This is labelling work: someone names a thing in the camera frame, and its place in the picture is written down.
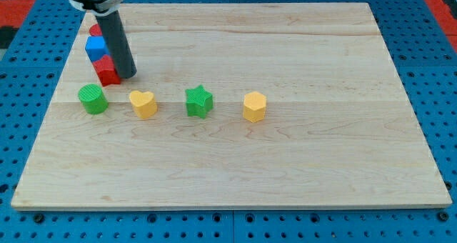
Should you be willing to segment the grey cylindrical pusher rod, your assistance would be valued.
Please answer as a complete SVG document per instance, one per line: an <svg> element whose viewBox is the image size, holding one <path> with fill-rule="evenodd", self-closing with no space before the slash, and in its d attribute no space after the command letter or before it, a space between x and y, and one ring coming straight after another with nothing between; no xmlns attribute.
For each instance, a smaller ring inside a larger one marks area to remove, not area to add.
<svg viewBox="0 0 457 243"><path fill-rule="evenodd" d="M119 12L114 11L105 16L96 16L96 20L118 76L122 79L130 79L135 76L136 65Z"/></svg>

